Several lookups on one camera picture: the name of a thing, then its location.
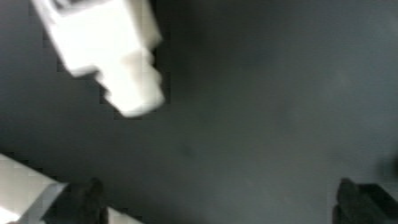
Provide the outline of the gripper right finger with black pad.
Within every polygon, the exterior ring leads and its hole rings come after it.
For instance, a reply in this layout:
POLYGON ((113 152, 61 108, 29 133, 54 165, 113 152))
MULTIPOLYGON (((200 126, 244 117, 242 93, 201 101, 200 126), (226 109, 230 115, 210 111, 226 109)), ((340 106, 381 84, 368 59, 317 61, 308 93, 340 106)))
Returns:
POLYGON ((398 200, 379 184, 342 179, 333 224, 398 224, 398 200))

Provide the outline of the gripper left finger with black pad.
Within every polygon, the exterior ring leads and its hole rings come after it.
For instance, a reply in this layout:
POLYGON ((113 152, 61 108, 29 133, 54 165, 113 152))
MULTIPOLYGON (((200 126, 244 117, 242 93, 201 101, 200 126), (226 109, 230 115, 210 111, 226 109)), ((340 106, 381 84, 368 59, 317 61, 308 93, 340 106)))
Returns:
POLYGON ((0 224, 143 224, 109 207, 93 178, 59 182, 0 154, 0 224))

